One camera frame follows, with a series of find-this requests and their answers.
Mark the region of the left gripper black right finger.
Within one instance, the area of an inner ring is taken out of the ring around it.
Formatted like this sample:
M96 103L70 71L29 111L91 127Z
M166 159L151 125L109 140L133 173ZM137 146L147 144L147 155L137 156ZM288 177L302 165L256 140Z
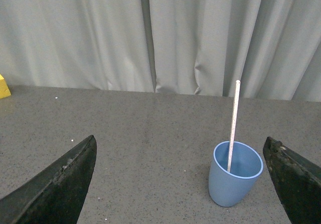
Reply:
M320 167L267 137L264 159L291 223L320 223Z

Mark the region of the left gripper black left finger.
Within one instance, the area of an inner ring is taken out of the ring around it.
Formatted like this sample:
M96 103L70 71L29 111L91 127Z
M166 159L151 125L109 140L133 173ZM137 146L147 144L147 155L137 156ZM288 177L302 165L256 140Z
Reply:
M1 223L77 223L94 172L97 143L88 136L1 199Z

